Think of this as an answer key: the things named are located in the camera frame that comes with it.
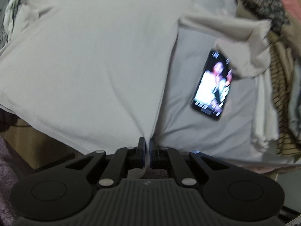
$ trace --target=clothing pile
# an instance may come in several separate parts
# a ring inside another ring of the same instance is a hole
[[[281,0],[237,0],[236,16],[270,19],[269,68],[255,78],[257,105],[253,143],[262,152],[277,145],[277,154],[301,158],[301,23]]]

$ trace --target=gray fleece blanket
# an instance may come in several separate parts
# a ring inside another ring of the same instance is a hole
[[[9,226],[17,219],[9,193],[19,179],[32,172],[30,166],[0,136],[0,226]]]

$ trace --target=white cloth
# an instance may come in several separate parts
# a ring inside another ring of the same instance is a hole
[[[270,68],[255,78],[257,101],[252,128],[252,143],[261,152],[279,139],[277,111],[272,101],[272,83]]]
[[[240,77],[253,77],[268,68],[271,59],[269,41],[266,35],[270,27],[269,22],[258,26],[253,30],[246,42],[217,41],[217,50],[222,52],[225,57],[231,59],[231,67],[236,75]]]
[[[0,51],[0,104],[82,153],[152,137],[179,21],[236,41],[269,26],[192,11],[189,0],[24,5],[39,19]]]
[[[289,127],[297,140],[301,140],[301,64],[300,59],[295,60],[292,77],[292,89],[288,105]]]

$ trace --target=metal screw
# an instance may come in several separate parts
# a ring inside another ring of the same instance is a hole
[[[101,186],[111,186],[114,184],[114,180],[110,179],[110,178],[103,178],[103,179],[100,179],[98,181],[98,183],[101,185]]]
[[[185,186],[193,186],[197,183],[197,181],[194,178],[190,177],[184,178],[181,182]]]

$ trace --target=white bed sheet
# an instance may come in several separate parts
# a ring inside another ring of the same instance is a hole
[[[193,1],[214,14],[235,14],[234,0]],[[246,164],[292,164],[293,158],[276,156],[273,149],[270,153],[262,154],[250,144],[255,106],[255,85],[252,79],[233,82],[223,118],[219,122],[190,109],[189,102],[215,39],[201,32],[180,29],[167,81],[166,92],[169,91],[169,94],[164,95],[155,133],[159,145],[175,147],[184,152],[198,149],[218,158]]]
[[[256,104],[254,79],[232,82],[219,121],[190,107],[208,53],[216,39],[209,34],[180,28],[154,134],[159,146],[173,147],[182,152],[200,150],[240,164],[292,164],[293,158],[275,155],[276,145],[271,145],[267,153],[261,153],[250,143]]]

